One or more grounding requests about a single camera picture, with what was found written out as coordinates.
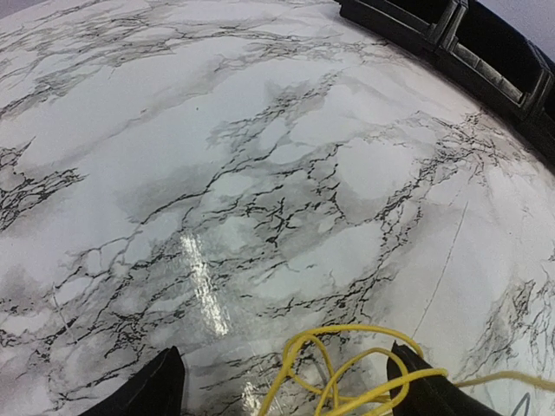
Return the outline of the black compartment tray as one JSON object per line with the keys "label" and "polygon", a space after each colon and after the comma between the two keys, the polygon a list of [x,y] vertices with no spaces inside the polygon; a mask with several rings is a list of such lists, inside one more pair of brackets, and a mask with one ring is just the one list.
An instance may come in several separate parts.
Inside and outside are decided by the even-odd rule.
{"label": "black compartment tray", "polygon": [[342,17],[430,60],[497,114],[554,132],[554,62],[478,1],[342,1]]}

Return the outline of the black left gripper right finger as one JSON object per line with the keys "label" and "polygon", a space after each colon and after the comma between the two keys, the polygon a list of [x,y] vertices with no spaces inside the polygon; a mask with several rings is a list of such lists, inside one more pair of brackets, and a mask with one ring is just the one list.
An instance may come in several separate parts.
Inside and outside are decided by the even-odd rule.
{"label": "black left gripper right finger", "polygon": [[[412,348],[394,342],[391,352],[397,355],[412,374],[431,369]],[[393,409],[394,415],[475,415],[473,399],[445,376],[436,375],[410,381],[408,394]]]}

